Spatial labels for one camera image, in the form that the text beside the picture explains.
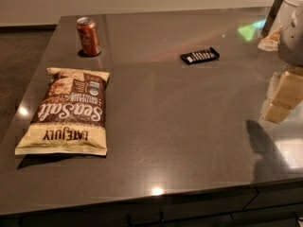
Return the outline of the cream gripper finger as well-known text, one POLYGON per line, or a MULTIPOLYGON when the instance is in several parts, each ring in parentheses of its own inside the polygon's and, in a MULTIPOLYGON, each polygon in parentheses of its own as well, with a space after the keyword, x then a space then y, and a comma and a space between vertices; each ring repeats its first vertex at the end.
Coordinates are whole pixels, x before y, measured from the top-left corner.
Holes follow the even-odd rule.
POLYGON ((294 109, 303 100, 303 76, 296 71, 282 74, 272 102, 287 109, 294 109))
POLYGON ((275 104, 265 104, 261 110, 261 116, 264 120, 272 123, 280 123, 290 114, 290 110, 275 104))

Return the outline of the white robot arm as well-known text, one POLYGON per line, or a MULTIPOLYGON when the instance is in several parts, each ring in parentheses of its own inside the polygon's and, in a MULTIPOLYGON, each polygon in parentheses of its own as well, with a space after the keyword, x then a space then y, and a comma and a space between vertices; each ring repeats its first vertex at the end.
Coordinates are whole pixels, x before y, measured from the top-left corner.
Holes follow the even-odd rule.
POLYGON ((275 0, 258 48, 276 51, 289 69, 274 72, 261 117, 280 123, 303 101, 303 0, 275 0))

